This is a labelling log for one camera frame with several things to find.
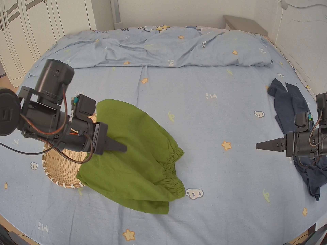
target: nightstand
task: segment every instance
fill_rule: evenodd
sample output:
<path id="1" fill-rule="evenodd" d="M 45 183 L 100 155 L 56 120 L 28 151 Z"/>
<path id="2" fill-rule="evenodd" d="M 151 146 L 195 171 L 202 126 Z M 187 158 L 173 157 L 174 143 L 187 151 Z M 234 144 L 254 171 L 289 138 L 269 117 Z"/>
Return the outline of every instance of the nightstand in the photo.
<path id="1" fill-rule="evenodd" d="M 224 18 L 226 20 L 226 29 L 228 30 L 241 30 L 263 36 L 268 35 L 268 32 L 254 20 L 230 15 L 224 15 Z"/>

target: orange star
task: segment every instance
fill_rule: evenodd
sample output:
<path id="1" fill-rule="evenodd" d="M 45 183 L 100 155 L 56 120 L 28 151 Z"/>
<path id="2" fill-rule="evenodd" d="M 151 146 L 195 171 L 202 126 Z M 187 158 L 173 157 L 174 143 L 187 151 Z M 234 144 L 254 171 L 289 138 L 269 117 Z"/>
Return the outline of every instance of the orange star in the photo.
<path id="1" fill-rule="evenodd" d="M 142 84 L 145 84 L 146 82 L 147 82 L 147 78 L 144 78 L 144 79 L 141 81 Z"/>
<path id="2" fill-rule="evenodd" d="M 129 229 L 126 229 L 126 232 L 123 233 L 123 236 L 125 236 L 125 239 L 127 241 L 130 241 L 131 239 L 132 240 L 135 240 L 135 232 L 134 231 L 129 231 Z"/>
<path id="3" fill-rule="evenodd" d="M 224 147 L 225 151 L 227 151 L 228 149 L 231 149 L 231 143 L 224 141 L 222 147 Z"/>
<path id="4" fill-rule="evenodd" d="M 308 209 L 307 208 L 303 208 L 302 214 L 303 214 L 303 216 L 306 216 L 308 214 Z"/>

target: headboard post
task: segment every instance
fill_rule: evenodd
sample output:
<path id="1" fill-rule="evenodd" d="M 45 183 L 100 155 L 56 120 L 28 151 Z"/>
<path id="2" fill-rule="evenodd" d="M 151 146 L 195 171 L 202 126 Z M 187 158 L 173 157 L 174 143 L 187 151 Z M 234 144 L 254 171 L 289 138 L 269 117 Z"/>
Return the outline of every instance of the headboard post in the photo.
<path id="1" fill-rule="evenodd" d="M 274 10 L 272 13 L 272 30 L 268 34 L 268 38 L 276 44 L 277 37 L 278 37 L 278 31 L 280 28 L 281 20 L 282 20 L 282 15 L 283 15 L 283 8 L 282 6 L 282 0 L 276 0 L 275 5 L 274 5 Z"/>

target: wooden floor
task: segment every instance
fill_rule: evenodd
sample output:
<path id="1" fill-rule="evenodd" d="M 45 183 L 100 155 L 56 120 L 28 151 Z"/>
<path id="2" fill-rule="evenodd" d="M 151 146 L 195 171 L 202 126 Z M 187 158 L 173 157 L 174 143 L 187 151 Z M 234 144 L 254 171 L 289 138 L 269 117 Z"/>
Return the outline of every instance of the wooden floor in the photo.
<path id="1" fill-rule="evenodd" d="M 2 78 L 0 78 L 0 87 L 5 87 L 5 88 L 9 88 L 11 90 L 13 90 L 14 92 L 17 92 L 18 87 L 14 88 L 12 86 L 12 84 L 10 83 L 9 79 L 7 76 L 4 76 Z M 0 215 L 0 224 L 2 226 L 4 226 L 7 230 L 9 231 L 14 231 L 17 234 L 20 235 L 24 235 L 21 231 L 17 230 L 14 226 L 12 226 L 9 222 L 7 222 L 1 215 Z M 291 244 L 298 244 L 301 243 L 302 241 L 304 241 L 306 239 L 306 236 L 308 234 L 308 231 L 305 231 L 304 233 L 302 233 L 299 237 L 295 238 L 294 240 L 292 240 L 290 243 Z M 22 237 L 22 239 L 26 240 L 27 242 L 29 242 L 31 245 L 38 245 L 38 243 L 34 242 L 33 240 L 31 240 L 30 238 L 27 237 Z"/>

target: basket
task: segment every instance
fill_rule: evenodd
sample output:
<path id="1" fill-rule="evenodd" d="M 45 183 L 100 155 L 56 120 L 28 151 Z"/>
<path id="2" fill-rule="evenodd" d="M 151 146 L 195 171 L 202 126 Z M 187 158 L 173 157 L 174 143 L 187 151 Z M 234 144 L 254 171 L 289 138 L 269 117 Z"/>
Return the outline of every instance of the basket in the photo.
<path id="1" fill-rule="evenodd" d="M 94 123 L 96 122 L 95 113 L 92 116 L 89 116 L 89 118 L 91 118 Z M 49 145 L 44 144 L 44 151 L 49 148 Z M 87 155 L 87 153 L 84 152 L 78 153 L 66 149 L 63 150 L 63 153 L 78 161 L 83 161 Z M 78 173 L 81 164 L 68 161 L 54 149 L 42 154 L 42 165 L 48 178 L 58 186 L 73 189 L 84 186 L 84 184 L 76 178 L 76 174 Z"/>

